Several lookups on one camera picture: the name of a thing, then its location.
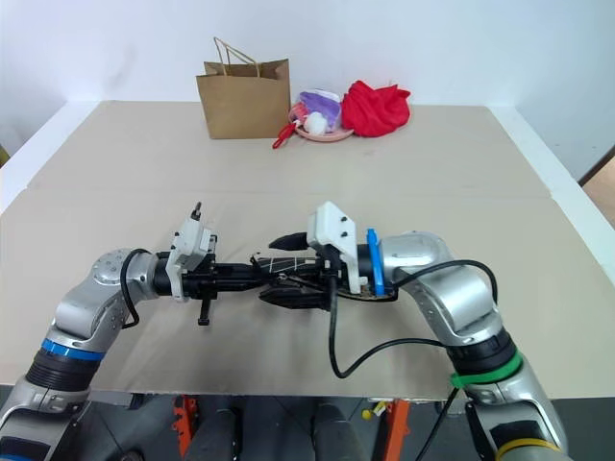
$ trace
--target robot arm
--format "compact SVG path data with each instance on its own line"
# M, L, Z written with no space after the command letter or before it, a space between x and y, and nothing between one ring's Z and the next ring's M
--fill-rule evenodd
M89 383L129 313L120 286L129 253L101 256L61 300L30 370L0 411L0 457L51 459L70 436L67 429L86 403ZM157 296L151 285L156 259L134 254L127 265L134 303Z
M384 238L390 283L454 259L428 232ZM570 459L566 435L528 360L504 329L491 290L468 266L425 274L402 289L414 298L455 367L453 384L470 398L467 415L481 459Z
M157 296L202 300L199 325L222 291L269 284L259 297L289 308L328 308L327 282L336 294L362 301L412 296L455 367L453 384L470 402L467 414L482 459L570 459L554 408L528 361L517 351L477 271L463 265L425 274L453 260L437 236L410 232L357 245L355 223L331 203L319 207L308 232L281 237L270 247L316 250L316 257L215 262L216 236L203 228L197 205L176 232L169 253L119 250L99 258L87 278L58 306L28 373L0 410L0 457L52 459L82 411L89 383L120 329L134 326L134 304ZM339 259L332 266L332 259ZM416 275L408 282L399 281ZM126 324L129 314L133 321Z

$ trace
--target green ring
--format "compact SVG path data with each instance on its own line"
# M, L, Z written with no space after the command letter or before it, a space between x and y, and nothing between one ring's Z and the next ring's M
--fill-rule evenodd
M463 389L468 384L484 384L485 382L495 382L506 379L515 373L523 363L523 356L517 351L510 360L502 367L493 372L481 373L480 375L451 375L451 384L457 389Z

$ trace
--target white wall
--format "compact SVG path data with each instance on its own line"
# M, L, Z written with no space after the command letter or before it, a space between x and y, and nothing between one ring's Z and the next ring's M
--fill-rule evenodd
M400 83L417 104L517 106L576 178L615 142L613 0L2 0L2 9L0 125L24 139L64 100L197 100L194 75L215 59L217 35L259 61L289 57L293 92L343 92L363 79Z

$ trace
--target blue ring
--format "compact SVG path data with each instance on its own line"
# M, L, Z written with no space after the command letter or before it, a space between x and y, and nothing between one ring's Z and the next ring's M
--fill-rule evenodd
M7 461L32 461L32 458L24 458L23 456L20 456L18 454L4 454L4 453L0 453L0 459L1 460L7 460Z
M374 292L376 296L384 296L384 276L382 275L381 255L378 251L378 236L374 228L367 230L367 246L374 268Z
M53 341L46 339L40 345L42 349L53 353L55 355L63 355L64 357L76 358L78 360L90 360L93 362L99 362L105 357L104 352L90 352L82 351L80 349L72 349L62 344L54 343Z

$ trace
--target brown paper bag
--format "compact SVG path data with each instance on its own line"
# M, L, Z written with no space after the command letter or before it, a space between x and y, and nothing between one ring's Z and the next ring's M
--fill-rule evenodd
M220 62L205 62L207 75L196 78L209 137L277 137L290 110L288 60L256 62L217 37L213 41ZM231 55L243 63L231 64Z

